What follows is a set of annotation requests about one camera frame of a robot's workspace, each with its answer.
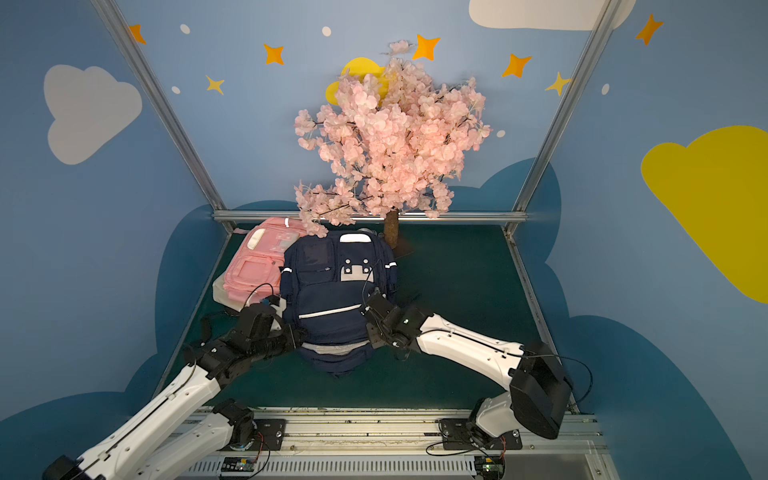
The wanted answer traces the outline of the right green circuit board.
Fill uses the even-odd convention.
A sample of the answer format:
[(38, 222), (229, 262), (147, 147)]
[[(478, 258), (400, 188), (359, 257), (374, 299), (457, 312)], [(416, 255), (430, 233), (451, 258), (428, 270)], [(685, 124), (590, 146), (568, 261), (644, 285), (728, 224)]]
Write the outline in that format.
[(504, 465), (499, 457), (475, 456), (475, 480), (501, 480), (504, 475)]

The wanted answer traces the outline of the left green circuit board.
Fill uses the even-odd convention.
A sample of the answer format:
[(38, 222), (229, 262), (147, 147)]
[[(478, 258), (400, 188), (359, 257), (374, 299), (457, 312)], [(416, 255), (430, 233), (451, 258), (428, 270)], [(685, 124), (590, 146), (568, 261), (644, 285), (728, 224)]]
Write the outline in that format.
[(221, 461), (218, 476), (220, 479), (247, 479), (260, 468), (256, 457), (227, 456)]

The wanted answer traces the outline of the green circuit board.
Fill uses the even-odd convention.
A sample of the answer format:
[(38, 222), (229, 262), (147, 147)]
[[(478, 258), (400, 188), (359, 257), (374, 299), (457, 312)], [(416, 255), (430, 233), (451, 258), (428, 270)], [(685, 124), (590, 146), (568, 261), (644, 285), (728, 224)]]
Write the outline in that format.
[(227, 456), (221, 461), (218, 476), (220, 479), (247, 479), (260, 468), (256, 457)]
[(504, 475), (504, 465), (499, 457), (475, 456), (475, 480), (501, 480)]

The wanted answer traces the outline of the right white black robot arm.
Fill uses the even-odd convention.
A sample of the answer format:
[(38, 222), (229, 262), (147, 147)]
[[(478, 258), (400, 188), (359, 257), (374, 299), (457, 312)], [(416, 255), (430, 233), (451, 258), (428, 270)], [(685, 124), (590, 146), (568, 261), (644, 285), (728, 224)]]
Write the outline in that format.
[(573, 385), (546, 343), (487, 337), (436, 313), (400, 308), (379, 292), (364, 299), (361, 313), (375, 339), (450, 360), (503, 388), (502, 394), (474, 407), (466, 423), (470, 442), (485, 446), (520, 428), (547, 440), (558, 438)]

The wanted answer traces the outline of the navy blue backpack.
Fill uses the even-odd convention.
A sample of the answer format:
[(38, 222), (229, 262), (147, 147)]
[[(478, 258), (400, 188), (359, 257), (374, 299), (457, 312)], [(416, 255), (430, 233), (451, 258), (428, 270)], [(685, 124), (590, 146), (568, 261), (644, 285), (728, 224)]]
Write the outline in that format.
[(280, 295), (286, 321), (306, 332), (299, 354), (334, 377), (374, 354), (363, 310), (375, 293), (393, 300), (398, 267), (391, 247), (368, 229), (304, 236), (285, 252)]

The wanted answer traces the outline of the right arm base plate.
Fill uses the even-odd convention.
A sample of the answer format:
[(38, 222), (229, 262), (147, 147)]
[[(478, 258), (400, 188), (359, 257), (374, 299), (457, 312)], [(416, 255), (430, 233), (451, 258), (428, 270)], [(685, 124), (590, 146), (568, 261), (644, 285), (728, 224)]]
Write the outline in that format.
[(468, 419), (460, 418), (438, 419), (437, 427), (441, 437), (439, 445), (446, 451), (476, 448), (501, 451), (521, 450), (523, 448), (518, 430), (506, 432), (499, 437), (491, 437)]

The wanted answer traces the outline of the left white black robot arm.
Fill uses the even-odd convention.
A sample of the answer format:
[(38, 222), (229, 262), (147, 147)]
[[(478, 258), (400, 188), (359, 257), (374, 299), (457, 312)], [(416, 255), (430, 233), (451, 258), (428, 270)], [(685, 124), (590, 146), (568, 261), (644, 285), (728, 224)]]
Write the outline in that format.
[(173, 479), (216, 450), (250, 445), (259, 437), (254, 414), (232, 399), (217, 405), (200, 426), (167, 439), (255, 362), (290, 353), (306, 337), (305, 329), (286, 323), (272, 306), (243, 308), (235, 326), (193, 348), (177, 377), (137, 414), (79, 457), (54, 460), (43, 478)]

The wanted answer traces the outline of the pink backpack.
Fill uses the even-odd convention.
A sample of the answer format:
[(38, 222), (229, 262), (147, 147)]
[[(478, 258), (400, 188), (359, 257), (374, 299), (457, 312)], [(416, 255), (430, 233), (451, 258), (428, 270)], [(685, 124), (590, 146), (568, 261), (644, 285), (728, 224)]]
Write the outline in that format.
[(306, 234), (303, 223), (290, 217), (268, 218), (246, 233), (225, 270), (249, 283), (245, 306), (279, 294), (285, 251)]

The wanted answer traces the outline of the pink cherry blossom tree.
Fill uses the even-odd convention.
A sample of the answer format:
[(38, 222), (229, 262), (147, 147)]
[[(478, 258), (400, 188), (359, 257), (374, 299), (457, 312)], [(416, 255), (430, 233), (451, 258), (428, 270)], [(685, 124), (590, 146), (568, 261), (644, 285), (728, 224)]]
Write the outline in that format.
[(345, 68), (333, 101), (317, 114), (299, 111), (299, 145), (327, 163), (327, 186), (296, 187), (299, 218), (311, 236), (330, 226), (352, 225), (358, 216), (382, 217), (385, 239), (397, 242), (399, 217), (449, 211), (468, 151), (490, 136), (483, 122), (486, 98), (470, 78), (437, 85), (421, 60), (433, 60), (435, 39), (419, 37), (389, 46), (389, 62), (374, 71)]

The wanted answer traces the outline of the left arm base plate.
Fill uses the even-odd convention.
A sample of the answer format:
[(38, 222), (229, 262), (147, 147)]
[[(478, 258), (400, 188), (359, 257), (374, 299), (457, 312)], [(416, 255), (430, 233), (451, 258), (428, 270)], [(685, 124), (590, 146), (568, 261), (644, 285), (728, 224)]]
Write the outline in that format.
[(286, 419), (251, 420), (234, 429), (228, 448), (233, 451), (280, 451), (286, 426)]

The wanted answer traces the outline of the cream white bag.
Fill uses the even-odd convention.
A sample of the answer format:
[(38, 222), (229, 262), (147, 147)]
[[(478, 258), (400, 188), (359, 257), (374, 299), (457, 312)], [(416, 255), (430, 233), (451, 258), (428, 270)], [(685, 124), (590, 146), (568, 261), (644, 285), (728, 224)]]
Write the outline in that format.
[(246, 305), (249, 283), (240, 274), (222, 273), (213, 282), (213, 300), (230, 309), (241, 311)]

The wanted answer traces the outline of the aluminium rail base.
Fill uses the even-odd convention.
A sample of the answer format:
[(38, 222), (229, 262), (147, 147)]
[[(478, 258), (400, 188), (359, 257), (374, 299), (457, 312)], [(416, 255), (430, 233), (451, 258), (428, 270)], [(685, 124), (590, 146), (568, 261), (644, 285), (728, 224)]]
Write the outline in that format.
[[(169, 437), (200, 426), (212, 413), (199, 409)], [(446, 451), (437, 420), (468, 419), (461, 409), (265, 408), (254, 419), (286, 419), (280, 451), (216, 450), (173, 479), (220, 479), (227, 456), (256, 457), (260, 468), (247, 479), (474, 479), (475, 456), (499, 457), (502, 479), (616, 479), (619, 474), (598, 421), (566, 416), (557, 439), (518, 429), (521, 450)]]

